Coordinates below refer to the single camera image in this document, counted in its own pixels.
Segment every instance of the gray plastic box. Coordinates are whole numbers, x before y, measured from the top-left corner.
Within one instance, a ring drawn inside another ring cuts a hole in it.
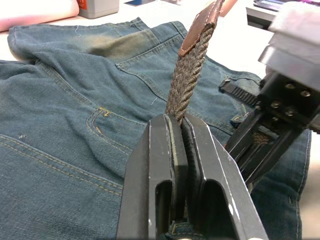
[[[79,16],[86,19],[96,19],[119,11],[119,0],[78,0],[78,3]]]

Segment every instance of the blue denim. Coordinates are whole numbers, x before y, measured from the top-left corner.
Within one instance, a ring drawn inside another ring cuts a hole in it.
[[[164,112],[186,33],[179,22],[148,28],[139,18],[10,29],[10,49],[24,61],[0,61],[1,240],[115,237],[126,161]],[[207,57],[188,107],[222,144],[251,110],[218,91],[225,79],[259,91],[256,75]],[[302,238],[309,152],[306,131],[252,192],[271,240]],[[201,237],[181,224],[166,235],[184,236]]]

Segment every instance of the bolt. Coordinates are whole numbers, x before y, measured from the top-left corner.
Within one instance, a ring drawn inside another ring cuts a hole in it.
[[[294,115],[296,111],[292,108],[292,107],[288,107],[285,110],[285,115],[287,115],[288,117],[292,117]]]
[[[308,92],[307,90],[302,91],[300,94],[302,97],[310,97],[311,96],[311,93]]]
[[[274,108],[274,109],[277,109],[279,106],[280,106],[280,102],[279,101],[273,101],[271,103],[271,107]]]
[[[285,88],[286,88],[286,89],[295,89],[296,86],[293,85],[292,83],[288,83],[288,84],[285,85]]]

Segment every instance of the table surface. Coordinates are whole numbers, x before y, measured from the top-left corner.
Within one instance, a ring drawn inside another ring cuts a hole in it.
[[[92,26],[105,23],[120,23],[140,17],[149,27],[155,27],[170,21],[180,21],[188,30],[195,16],[208,4],[208,0],[197,0],[196,4],[194,4],[193,0],[180,0],[180,5],[156,0],[141,6],[130,6],[124,4],[124,2],[127,1],[120,0],[119,12],[116,14],[97,19],[75,16],[50,22],[49,24]],[[217,27],[209,43],[207,55],[230,69],[252,72],[263,78],[266,67],[258,62],[258,58],[273,33],[248,26],[247,6],[248,0],[238,0],[225,17],[218,19]],[[0,33],[0,59],[8,61],[19,60],[11,53],[7,36],[7,31]],[[313,219],[315,211],[318,212],[318,216],[320,215],[320,196],[318,195],[318,200],[314,201],[319,203],[318,205],[315,205],[313,201],[310,202],[310,198],[313,199],[317,192],[320,193],[318,186],[320,174],[317,174],[320,170],[320,149],[316,146],[320,146],[320,135],[312,134],[310,170],[306,185],[306,190],[312,194],[308,196],[306,194],[306,197],[302,196],[304,205],[301,207],[302,222],[308,221],[308,233],[304,234],[306,238],[320,237],[320,223],[318,220]]]
[[[246,0],[246,14],[272,22],[278,12],[254,6],[254,0]]]

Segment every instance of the rope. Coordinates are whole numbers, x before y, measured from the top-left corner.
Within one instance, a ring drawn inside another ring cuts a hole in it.
[[[199,42],[187,55],[178,57],[165,113],[174,115],[180,125],[198,82],[213,32],[213,26],[208,28],[201,34]]]

